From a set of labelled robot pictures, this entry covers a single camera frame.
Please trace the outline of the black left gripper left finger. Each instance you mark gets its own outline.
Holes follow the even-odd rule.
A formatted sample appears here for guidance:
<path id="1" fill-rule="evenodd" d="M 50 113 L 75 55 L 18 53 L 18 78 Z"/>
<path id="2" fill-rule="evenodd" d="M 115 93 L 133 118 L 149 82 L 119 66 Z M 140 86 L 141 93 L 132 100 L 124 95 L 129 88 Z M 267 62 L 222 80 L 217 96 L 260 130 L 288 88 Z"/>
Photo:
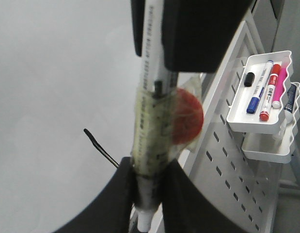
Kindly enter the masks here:
<path id="1" fill-rule="evenodd" d="M 57 233 L 127 233 L 135 195 L 135 175 L 129 157 L 99 195 Z"/>

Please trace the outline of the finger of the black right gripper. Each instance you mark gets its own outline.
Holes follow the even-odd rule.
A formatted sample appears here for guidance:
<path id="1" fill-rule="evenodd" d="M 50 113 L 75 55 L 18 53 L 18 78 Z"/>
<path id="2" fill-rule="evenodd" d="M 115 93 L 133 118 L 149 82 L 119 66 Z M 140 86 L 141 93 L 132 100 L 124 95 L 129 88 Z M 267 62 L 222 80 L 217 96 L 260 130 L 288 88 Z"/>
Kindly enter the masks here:
<path id="1" fill-rule="evenodd" d="M 130 6 L 135 53 L 141 57 L 145 0 L 131 0 Z"/>
<path id="2" fill-rule="evenodd" d="M 175 72 L 215 72 L 250 5 L 250 0 L 166 0 L 165 67 Z"/>

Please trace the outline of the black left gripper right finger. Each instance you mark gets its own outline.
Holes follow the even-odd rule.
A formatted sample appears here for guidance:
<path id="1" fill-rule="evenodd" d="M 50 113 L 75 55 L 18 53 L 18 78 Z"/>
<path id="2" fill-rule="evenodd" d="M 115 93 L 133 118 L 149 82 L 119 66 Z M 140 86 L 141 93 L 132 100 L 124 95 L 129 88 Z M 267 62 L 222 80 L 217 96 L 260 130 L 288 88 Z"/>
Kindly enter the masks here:
<path id="1" fill-rule="evenodd" d="M 166 233 L 244 233 L 195 187 L 179 162 L 164 171 L 161 194 Z"/>

